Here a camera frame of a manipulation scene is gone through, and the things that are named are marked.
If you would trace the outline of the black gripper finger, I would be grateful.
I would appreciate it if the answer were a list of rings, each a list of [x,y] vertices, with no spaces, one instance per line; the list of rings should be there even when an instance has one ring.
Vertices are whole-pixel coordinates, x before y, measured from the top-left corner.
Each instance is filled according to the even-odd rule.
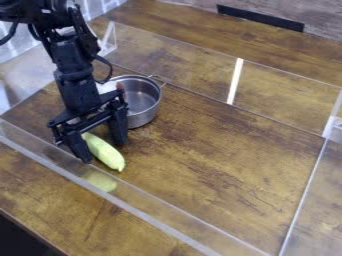
[[[86,142],[84,141],[78,132],[70,132],[65,135],[65,144],[69,147],[73,155],[85,163],[89,164],[92,161],[92,155]]]
[[[112,111],[106,124],[113,143],[124,145],[128,141],[128,118],[124,106]]]

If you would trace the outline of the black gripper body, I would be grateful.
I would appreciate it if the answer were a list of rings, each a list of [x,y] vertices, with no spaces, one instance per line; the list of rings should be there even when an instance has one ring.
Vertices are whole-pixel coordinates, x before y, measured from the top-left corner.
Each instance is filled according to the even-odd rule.
[[[116,89],[100,95],[100,103],[84,113],[70,112],[68,109],[52,119],[46,126],[52,130],[56,144],[65,142],[65,135],[72,131],[85,133],[110,118],[112,111],[124,106],[128,114],[128,103],[124,99],[124,90]]]

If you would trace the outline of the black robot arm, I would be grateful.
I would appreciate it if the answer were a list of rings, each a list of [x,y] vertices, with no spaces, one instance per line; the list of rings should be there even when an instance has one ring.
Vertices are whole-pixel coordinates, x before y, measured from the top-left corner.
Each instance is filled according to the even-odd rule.
[[[74,0],[0,0],[0,21],[11,24],[5,44],[17,26],[27,26],[31,37],[41,42],[56,65],[53,72],[65,110],[48,122],[56,144],[64,144],[73,155],[88,163],[92,160],[82,134],[100,124],[110,128],[117,144],[128,139],[126,103],[124,91],[114,89],[104,94],[93,78],[98,55],[97,38],[89,30]]]

